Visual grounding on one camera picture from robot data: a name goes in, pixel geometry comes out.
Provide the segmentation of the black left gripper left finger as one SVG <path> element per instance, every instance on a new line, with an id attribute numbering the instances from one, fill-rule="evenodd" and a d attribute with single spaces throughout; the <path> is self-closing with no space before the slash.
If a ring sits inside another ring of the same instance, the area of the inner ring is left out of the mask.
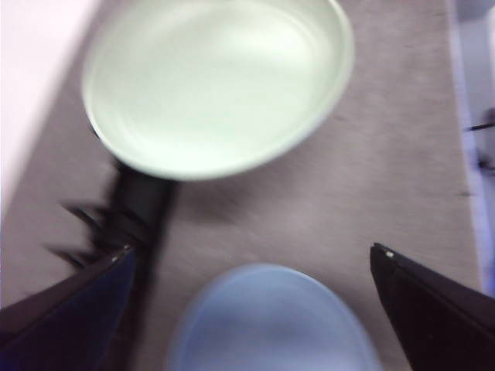
<path id="1" fill-rule="evenodd" d="M 128 301 L 135 253 L 123 249 L 1 310 L 3 370 L 97 370 Z"/>

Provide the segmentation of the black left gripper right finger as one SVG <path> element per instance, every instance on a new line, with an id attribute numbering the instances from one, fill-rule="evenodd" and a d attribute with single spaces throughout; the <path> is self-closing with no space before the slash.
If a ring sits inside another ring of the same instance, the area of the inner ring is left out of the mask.
<path id="1" fill-rule="evenodd" d="M 370 271 L 413 370 L 492 370 L 494 299 L 375 243 Z"/>

